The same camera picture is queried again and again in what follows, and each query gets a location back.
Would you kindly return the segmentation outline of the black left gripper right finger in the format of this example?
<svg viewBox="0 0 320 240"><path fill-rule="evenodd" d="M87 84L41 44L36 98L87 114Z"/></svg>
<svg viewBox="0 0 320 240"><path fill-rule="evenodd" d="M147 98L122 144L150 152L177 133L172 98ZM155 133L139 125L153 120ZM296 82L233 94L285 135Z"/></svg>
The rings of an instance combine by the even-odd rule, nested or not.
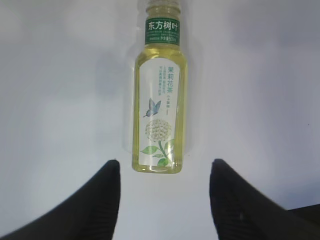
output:
<svg viewBox="0 0 320 240"><path fill-rule="evenodd" d="M223 159L212 163L209 198L220 240L318 240L318 204L286 210L243 179Z"/></svg>

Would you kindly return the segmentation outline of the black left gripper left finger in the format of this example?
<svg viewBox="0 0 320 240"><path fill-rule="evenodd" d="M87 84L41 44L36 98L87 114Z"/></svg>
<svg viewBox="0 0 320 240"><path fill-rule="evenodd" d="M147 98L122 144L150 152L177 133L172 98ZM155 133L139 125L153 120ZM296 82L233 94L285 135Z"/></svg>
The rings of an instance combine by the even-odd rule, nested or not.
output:
<svg viewBox="0 0 320 240"><path fill-rule="evenodd" d="M120 207L120 163L113 159L79 190L3 240L111 240Z"/></svg>

